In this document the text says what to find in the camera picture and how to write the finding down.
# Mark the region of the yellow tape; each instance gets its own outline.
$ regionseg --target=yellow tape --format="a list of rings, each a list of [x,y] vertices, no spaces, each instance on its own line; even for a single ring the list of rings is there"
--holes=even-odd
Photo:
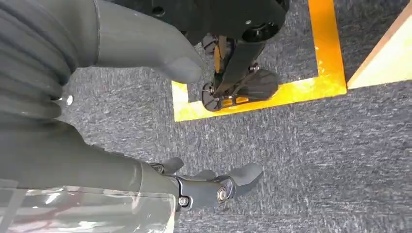
[[[174,120],[179,122],[223,116],[346,94],[333,0],[309,0],[309,11],[318,77],[282,84],[270,100],[233,106],[217,112],[206,110],[201,101],[189,103],[187,85],[172,82]]]

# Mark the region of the wooden board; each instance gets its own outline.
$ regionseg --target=wooden board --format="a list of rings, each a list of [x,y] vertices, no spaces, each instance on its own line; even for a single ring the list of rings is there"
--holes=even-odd
[[[410,2],[349,80],[348,89],[412,80]]]

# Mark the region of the transparent plastic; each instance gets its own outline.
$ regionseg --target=transparent plastic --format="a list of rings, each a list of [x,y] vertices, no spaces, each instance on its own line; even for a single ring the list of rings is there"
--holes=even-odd
[[[0,180],[0,232],[172,233],[173,195],[62,186],[15,188]]]

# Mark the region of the gray carpet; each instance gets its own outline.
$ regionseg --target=gray carpet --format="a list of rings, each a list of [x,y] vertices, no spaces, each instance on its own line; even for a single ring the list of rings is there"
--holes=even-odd
[[[259,58],[289,82],[316,75],[306,1]],[[359,67],[407,0],[337,0],[345,72]],[[191,98],[202,82],[190,86]],[[85,140],[182,173],[262,165],[258,188],[183,213],[176,232],[412,232],[412,82],[218,118],[175,123],[171,84],[148,68],[79,70],[62,119]]]

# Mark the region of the metal screw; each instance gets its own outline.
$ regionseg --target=metal screw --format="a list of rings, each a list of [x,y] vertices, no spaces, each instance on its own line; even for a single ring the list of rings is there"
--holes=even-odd
[[[220,187],[217,193],[218,202],[222,203],[227,200],[227,190],[225,187]]]
[[[253,64],[253,66],[249,67],[250,71],[254,71],[257,72],[258,70],[260,70],[260,66],[258,63]]]
[[[62,98],[57,100],[58,102],[64,102],[67,106],[70,106],[73,104],[74,97],[72,95],[68,96],[63,96]]]
[[[179,197],[179,205],[187,206],[189,204],[189,198],[187,197]]]

